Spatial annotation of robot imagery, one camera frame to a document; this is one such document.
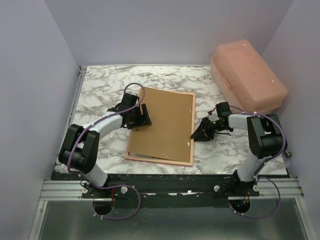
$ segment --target gray floor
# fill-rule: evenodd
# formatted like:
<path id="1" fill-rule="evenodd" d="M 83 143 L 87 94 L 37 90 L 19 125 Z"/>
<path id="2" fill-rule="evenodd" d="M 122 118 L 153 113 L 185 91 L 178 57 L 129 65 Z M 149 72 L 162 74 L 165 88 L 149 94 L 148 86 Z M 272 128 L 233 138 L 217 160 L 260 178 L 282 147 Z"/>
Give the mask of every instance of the gray floor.
<path id="1" fill-rule="evenodd" d="M 275 206 L 275 200 L 253 200 L 248 213 L 266 214 Z M 295 200 L 285 199 L 280 211 L 267 219 L 243 218 L 228 208 L 203 207 L 144 208 L 130 219 L 116 221 L 93 217 L 89 202 L 50 202 L 40 239 L 306 240 L 307 237 Z"/>

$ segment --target pink plastic container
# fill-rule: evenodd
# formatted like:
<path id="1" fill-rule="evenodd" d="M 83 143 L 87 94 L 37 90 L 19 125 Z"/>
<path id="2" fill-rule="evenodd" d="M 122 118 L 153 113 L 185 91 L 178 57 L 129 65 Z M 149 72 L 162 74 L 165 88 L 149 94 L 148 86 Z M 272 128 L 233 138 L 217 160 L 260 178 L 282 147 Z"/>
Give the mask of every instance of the pink plastic container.
<path id="1" fill-rule="evenodd" d="M 225 100 L 249 113 L 270 113 L 288 94 L 247 40 L 219 45 L 211 59 L 211 74 Z"/>

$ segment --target brown board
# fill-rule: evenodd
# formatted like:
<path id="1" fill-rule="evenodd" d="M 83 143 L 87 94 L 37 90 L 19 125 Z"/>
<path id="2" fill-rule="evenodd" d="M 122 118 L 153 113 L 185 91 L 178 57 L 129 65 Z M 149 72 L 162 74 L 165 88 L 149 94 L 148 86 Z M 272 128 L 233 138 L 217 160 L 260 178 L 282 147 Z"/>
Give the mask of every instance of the brown board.
<path id="1" fill-rule="evenodd" d="M 152 125 L 131 131 L 125 158 L 192 166 L 195 94 L 145 87 L 142 103 Z"/>

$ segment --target gray wall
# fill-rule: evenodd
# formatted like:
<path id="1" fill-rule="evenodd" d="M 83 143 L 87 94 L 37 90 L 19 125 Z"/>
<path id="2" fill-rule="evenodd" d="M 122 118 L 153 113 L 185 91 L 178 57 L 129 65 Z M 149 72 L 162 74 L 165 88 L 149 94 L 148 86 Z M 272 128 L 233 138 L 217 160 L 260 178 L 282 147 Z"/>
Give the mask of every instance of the gray wall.
<path id="1" fill-rule="evenodd" d="M 248 39 L 262 54 L 292 0 L 45 0 L 79 65 L 207 65 Z"/>
<path id="2" fill-rule="evenodd" d="M 320 237 L 320 1 L 295 0 L 263 58 L 287 87 L 279 109 L 298 175 Z"/>
<path id="3" fill-rule="evenodd" d="M 43 0 L 0 7 L 0 239 L 28 239 L 78 67 Z"/>

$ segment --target marble pattern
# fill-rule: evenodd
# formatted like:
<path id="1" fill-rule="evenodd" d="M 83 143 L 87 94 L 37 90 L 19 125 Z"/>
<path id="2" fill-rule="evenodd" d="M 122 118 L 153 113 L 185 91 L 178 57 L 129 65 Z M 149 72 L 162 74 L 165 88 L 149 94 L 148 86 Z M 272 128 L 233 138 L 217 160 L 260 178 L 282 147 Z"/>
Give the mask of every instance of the marble pattern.
<path id="1" fill-rule="evenodd" d="M 74 123 L 84 125 L 102 116 L 122 99 L 129 83 L 196 94 L 195 127 L 217 103 L 225 101 L 209 66 L 89 66 L 83 82 Z M 130 87 L 138 92 L 138 86 Z M 193 166 L 177 166 L 124 159 L 129 131 L 121 128 L 100 141 L 97 163 L 113 174 L 232 174 L 246 159 L 248 134 L 235 130 L 210 142 L 195 142 Z M 282 157 L 269 162 L 263 174 L 286 174 Z"/>

